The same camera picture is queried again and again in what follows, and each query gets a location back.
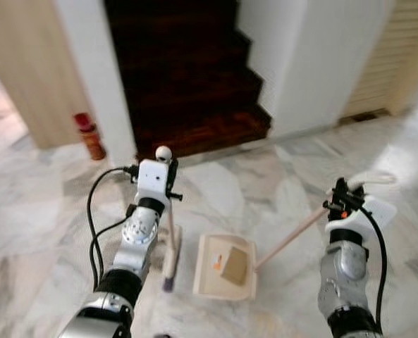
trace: cardboard piece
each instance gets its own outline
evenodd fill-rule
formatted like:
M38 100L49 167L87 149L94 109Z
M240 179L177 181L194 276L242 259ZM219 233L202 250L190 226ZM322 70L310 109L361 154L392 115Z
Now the cardboard piece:
M247 253L234 246L230 248L228 260L221 272L222 278L236 285L244 285L247 271Z

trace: louvered door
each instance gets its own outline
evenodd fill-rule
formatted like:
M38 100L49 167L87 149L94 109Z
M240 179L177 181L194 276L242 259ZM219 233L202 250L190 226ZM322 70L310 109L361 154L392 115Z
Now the louvered door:
M418 54L418 0L397 0L343 117L387 108L402 72Z

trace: wooden door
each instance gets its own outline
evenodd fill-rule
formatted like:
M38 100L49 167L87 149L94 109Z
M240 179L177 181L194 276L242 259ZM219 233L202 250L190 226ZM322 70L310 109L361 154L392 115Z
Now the wooden door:
M90 107L52 0L0 0L0 80L38 147L79 141Z
M418 0L397 0L343 117L379 109L403 112L418 86Z

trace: dustpan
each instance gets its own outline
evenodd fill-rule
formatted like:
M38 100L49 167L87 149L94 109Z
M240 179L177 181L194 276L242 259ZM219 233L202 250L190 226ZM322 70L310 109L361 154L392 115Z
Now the dustpan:
M229 282L221 276L232 248L247 254L247 267L241 285ZM252 300L256 296L257 274L254 266L257 248L254 242L232 234L204 234L199 239L193 293L227 301Z

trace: black cable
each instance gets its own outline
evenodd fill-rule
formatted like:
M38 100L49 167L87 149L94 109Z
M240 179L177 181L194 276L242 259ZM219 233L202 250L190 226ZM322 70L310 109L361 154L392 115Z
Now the black cable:
M99 283L97 281L96 264L94 263L94 246L99 245L98 238L101 234L103 234L106 231L109 231L110 229L113 229L114 227L117 227L117 226L123 224L129 217L130 217L130 215L127 215L126 217L124 217L124 219L122 219L122 220L114 223L113 225L110 225L109 227L106 227L103 230L99 231L91 241L91 244L90 244L90 263L91 263L91 270L93 272L93 291L96 290L97 286L99 285Z
M378 327L379 333L383 334L383 328L381 326L381 305L383 301L383 293L384 293L384 285L386 283L386 276L387 276L387 251L386 251L386 243L384 242L384 237L379 229L378 224L376 223L375 219L371 215L371 213L365 210L362 206L359 207L359 210L368 218L371 225L373 226L376 236L378 237L379 247L381 249L381 278L379 280L379 288L378 288L378 295L376 297L376 326Z
M96 230L94 229L94 222L93 222L93 217L92 217L92 213L91 213L91 202L92 202L92 197L94 194L94 191L96 190L97 185L101 182L101 180L108 175L109 173L112 173L113 171L124 171L125 168L113 168L113 169L109 169L107 171L104 171L98 178L97 180L93 183L90 193L88 194L88 200L87 200L87 217L88 217L88 223L90 225L90 230L91 230L91 235L92 235L92 239L95 239L94 245L96 246L96 255L97 255L97 259L99 261L99 271L101 272L101 275L104 273L104 262L102 260L102 253L101 253L101 248L99 246L99 242L97 241L96 238ZM96 270L96 264L94 262L94 256L92 254L90 254L90 263L91 263L91 269L93 272L93 287L96 288L97 285L99 284L99 280L97 277L97 270Z

